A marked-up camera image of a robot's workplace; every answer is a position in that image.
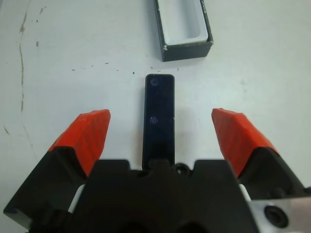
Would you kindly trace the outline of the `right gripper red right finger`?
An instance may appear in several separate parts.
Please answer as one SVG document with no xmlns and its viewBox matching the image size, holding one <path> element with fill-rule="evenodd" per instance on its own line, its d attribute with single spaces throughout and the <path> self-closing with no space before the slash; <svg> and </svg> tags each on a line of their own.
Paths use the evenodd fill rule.
<svg viewBox="0 0 311 233">
<path fill-rule="evenodd" d="M 223 157 L 253 200 L 305 196 L 305 187 L 273 144 L 243 113 L 212 110 Z"/>
</svg>

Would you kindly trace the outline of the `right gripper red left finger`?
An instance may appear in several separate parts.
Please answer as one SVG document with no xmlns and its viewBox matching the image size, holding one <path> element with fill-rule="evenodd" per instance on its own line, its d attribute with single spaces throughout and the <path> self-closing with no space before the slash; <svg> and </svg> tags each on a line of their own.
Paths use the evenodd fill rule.
<svg viewBox="0 0 311 233">
<path fill-rule="evenodd" d="M 78 188 L 100 158 L 109 110 L 80 114 L 55 140 L 3 212 L 23 227 L 60 227 Z"/>
</svg>

